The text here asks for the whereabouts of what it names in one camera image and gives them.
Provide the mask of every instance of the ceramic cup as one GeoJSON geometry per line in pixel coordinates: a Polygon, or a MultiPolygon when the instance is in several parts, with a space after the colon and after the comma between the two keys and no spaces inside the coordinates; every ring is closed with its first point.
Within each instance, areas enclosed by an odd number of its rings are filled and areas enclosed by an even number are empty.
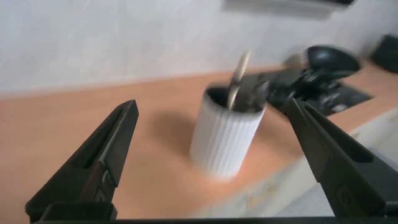
{"type": "Polygon", "coordinates": [[[222,179],[239,172],[265,111],[231,111],[226,107],[227,99],[226,87],[206,89],[190,146],[195,165],[222,179]]]}

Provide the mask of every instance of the wooden countertop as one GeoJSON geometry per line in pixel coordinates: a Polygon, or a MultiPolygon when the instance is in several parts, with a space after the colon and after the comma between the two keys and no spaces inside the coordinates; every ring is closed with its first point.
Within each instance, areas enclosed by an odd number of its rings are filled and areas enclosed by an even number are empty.
{"type": "MultiPolygon", "coordinates": [[[[193,167],[188,150],[203,90],[230,75],[212,73],[1,100],[0,219],[28,223],[26,201],[115,106],[130,99],[137,100],[140,115],[113,199],[118,218],[186,217],[301,157],[290,124],[270,107],[236,178],[217,182],[193,167]]],[[[345,82],[375,96],[330,116],[345,131],[397,106],[397,75],[365,63],[359,75],[345,82]]]]}

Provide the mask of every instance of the black stovetop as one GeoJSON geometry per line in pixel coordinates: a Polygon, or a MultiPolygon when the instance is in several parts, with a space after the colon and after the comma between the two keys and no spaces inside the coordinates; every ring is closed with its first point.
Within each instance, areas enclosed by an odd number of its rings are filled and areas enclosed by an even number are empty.
{"type": "MultiPolygon", "coordinates": [[[[259,73],[256,76],[257,79],[273,80],[277,81],[278,83],[289,85],[296,81],[301,74],[301,70],[288,69],[278,72],[259,73]]],[[[337,93],[337,97],[334,100],[329,101],[327,104],[323,103],[322,100],[325,98],[325,95],[315,95],[312,99],[305,101],[312,105],[316,110],[321,112],[324,116],[329,116],[373,98],[373,96],[370,96],[369,94],[361,90],[357,90],[352,86],[348,86],[342,82],[340,82],[340,87],[336,88],[333,92],[337,93]]],[[[270,97],[268,99],[268,103],[282,113],[285,113],[284,109],[286,102],[287,100],[284,97],[270,97]]]]}

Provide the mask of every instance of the white ribbed cup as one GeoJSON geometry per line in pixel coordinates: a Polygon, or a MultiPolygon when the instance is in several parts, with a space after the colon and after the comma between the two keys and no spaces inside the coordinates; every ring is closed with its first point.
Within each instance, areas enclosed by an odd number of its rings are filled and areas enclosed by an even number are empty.
{"type": "MultiPolygon", "coordinates": [[[[226,101],[226,95],[221,98],[221,101],[226,101]]],[[[214,177],[234,177],[263,114],[264,110],[255,113],[230,111],[215,103],[207,89],[191,141],[192,161],[214,177]]]]}

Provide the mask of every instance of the white wall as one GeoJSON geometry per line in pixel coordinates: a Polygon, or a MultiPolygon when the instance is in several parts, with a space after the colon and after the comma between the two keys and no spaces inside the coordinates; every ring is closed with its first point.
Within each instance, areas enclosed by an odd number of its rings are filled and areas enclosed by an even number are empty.
{"type": "Polygon", "coordinates": [[[0,92],[231,70],[246,49],[256,67],[317,43],[361,53],[398,28],[396,0],[358,0],[329,19],[267,1],[0,0],[0,92]]]}

